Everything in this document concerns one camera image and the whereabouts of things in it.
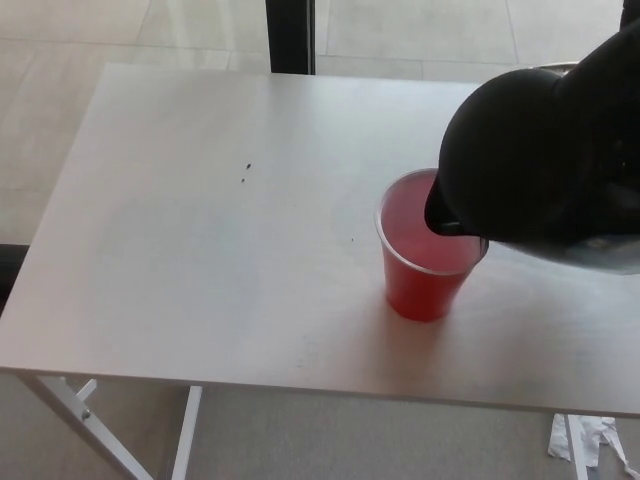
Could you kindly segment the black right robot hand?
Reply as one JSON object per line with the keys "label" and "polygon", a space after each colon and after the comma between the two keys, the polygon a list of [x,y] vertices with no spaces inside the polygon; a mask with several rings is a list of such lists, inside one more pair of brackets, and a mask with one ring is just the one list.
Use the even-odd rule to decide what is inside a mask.
{"label": "black right robot hand", "polygon": [[624,0],[620,15],[619,30],[623,30],[640,17],[640,0]]}

